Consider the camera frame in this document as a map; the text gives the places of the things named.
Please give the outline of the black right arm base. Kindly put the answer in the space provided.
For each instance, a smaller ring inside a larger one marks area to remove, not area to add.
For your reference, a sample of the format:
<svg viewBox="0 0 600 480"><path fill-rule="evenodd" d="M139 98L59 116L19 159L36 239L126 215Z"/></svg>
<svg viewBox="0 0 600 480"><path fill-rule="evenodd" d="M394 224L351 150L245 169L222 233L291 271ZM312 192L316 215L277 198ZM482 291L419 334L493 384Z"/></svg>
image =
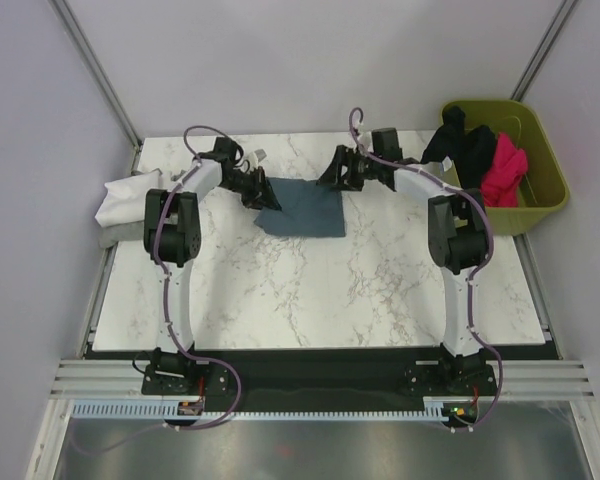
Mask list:
<svg viewBox="0 0 600 480"><path fill-rule="evenodd" d="M434 360L418 359L406 366L407 385L422 396L489 396L497 383L483 351L452 355L441 348Z"/></svg>

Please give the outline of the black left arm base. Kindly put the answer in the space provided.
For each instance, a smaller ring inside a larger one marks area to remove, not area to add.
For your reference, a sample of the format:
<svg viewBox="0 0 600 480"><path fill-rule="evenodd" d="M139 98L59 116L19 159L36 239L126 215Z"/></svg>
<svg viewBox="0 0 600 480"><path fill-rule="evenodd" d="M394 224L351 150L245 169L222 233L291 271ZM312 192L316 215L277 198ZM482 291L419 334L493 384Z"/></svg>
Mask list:
<svg viewBox="0 0 600 480"><path fill-rule="evenodd" d="M194 362L181 353L156 348L144 369L141 393L145 396L215 397L234 393L236 381L227 367Z"/></svg>

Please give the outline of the blue-grey t-shirt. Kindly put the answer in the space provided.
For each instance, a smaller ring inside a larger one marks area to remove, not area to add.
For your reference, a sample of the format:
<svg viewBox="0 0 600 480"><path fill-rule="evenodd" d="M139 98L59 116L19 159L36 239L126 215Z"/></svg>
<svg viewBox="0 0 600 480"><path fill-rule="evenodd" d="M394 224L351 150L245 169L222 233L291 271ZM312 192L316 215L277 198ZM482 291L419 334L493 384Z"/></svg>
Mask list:
<svg viewBox="0 0 600 480"><path fill-rule="evenodd" d="M315 181L271 178L280 210L263 209L254 224L281 238L344 238L342 194Z"/></svg>

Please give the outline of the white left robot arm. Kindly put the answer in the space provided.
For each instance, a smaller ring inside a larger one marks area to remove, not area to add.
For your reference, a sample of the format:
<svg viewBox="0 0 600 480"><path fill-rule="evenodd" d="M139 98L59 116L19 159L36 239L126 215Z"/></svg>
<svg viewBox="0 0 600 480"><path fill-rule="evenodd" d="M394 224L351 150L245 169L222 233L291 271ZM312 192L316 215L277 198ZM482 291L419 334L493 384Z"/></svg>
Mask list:
<svg viewBox="0 0 600 480"><path fill-rule="evenodd" d="M162 289L157 348L173 354L194 349L190 280L202 246L201 201L222 188L238 194L248 209L281 209L261 166L265 158L261 149L245 154L236 141L218 136L210 151L193 154L189 169L178 173L170 187L147 192L143 244L160 269Z"/></svg>

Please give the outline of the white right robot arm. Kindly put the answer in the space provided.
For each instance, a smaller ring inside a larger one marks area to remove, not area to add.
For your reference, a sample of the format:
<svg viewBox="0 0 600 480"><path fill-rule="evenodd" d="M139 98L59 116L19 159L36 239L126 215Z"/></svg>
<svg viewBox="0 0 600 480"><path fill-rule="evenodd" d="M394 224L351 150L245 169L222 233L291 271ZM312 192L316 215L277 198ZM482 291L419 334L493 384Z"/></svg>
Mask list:
<svg viewBox="0 0 600 480"><path fill-rule="evenodd" d="M374 130L372 153L353 132L354 147L339 145L318 183L338 191L360 191L377 180L427 207L428 249L441 269L446 326L442 346L452 357L470 357L486 347L478 339L475 298L478 274L493 256L494 239L481 192L452 186L419 162L402 156L397 131Z"/></svg>

